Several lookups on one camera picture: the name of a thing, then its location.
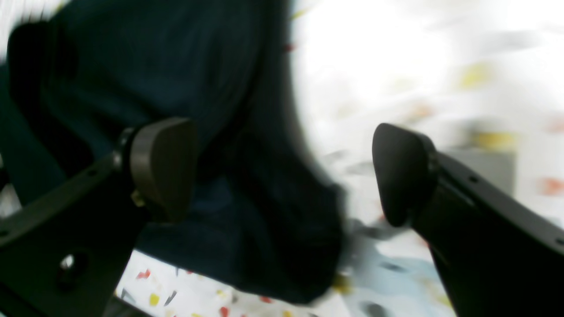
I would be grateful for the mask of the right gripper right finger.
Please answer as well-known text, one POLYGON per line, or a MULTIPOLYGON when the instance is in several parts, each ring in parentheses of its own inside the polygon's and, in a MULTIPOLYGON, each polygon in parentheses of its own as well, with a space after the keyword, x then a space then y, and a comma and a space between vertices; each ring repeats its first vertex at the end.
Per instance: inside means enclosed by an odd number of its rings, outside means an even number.
POLYGON ((429 245, 459 317, 561 317, 564 232, 426 135, 379 124, 372 160, 383 213, 429 245))

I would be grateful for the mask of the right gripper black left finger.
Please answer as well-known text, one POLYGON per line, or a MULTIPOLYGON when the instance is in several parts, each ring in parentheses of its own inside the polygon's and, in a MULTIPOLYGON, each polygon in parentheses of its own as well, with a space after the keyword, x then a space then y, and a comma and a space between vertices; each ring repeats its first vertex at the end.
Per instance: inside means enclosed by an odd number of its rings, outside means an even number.
POLYGON ((1 313, 101 317, 145 225, 191 203, 197 133, 188 118, 129 128, 111 155, 1 221, 1 313))

